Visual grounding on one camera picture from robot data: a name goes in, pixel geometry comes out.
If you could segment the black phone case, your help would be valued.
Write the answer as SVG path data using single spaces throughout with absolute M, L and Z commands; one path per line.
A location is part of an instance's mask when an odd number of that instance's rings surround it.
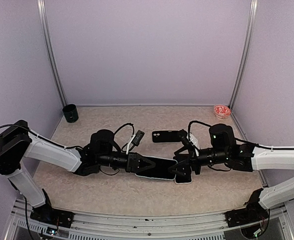
M 181 140 L 177 130 L 159 130 L 152 132 L 152 141 L 154 143 L 178 143 Z

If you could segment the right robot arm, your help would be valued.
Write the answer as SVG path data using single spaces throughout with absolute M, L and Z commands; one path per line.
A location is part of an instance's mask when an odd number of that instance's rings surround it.
M 183 156 L 168 171 L 189 179 L 190 173 L 181 169 L 190 169 L 199 174 L 202 166 L 212 167 L 224 164 L 232 170 L 253 172 L 262 170 L 294 170 L 294 146 L 264 146 L 238 139 L 233 128 L 222 123 L 210 125 L 211 148 L 200 149 L 192 140 L 191 132 L 180 134 L 186 144 L 187 156 Z M 242 211 L 247 222 L 253 222 L 261 215 L 262 209 L 272 207 L 294 199 L 294 177 L 272 187 L 260 188 L 252 193 Z

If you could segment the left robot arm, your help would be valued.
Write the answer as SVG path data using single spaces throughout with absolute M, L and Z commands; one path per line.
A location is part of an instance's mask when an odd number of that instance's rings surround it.
M 155 167 L 155 163 L 138 153 L 123 153 L 115 142 L 115 134 L 107 129 L 92 134 L 85 147 L 63 146 L 33 132 L 26 121 L 3 125 L 0 134 L 0 174 L 37 209 L 37 214 L 50 223 L 57 217 L 49 198 L 22 164 L 23 158 L 58 166 L 79 176 L 99 172 L 100 166 L 139 173 Z

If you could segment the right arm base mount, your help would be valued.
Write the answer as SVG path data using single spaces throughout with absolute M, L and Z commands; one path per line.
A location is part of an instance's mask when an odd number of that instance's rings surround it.
M 259 204 L 262 190 L 262 188 L 255 190 L 244 208 L 225 212 L 225 218 L 229 228 L 258 222 L 270 216 L 270 211 L 264 209 Z

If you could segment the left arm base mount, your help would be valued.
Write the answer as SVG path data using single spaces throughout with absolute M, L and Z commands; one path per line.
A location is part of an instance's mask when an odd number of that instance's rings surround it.
M 71 228 L 74 213 L 71 211 L 53 208 L 48 194 L 44 189 L 42 189 L 42 191 L 45 196 L 45 204 L 40 207 L 33 207 L 30 218 L 41 223 L 55 225 L 57 227 Z

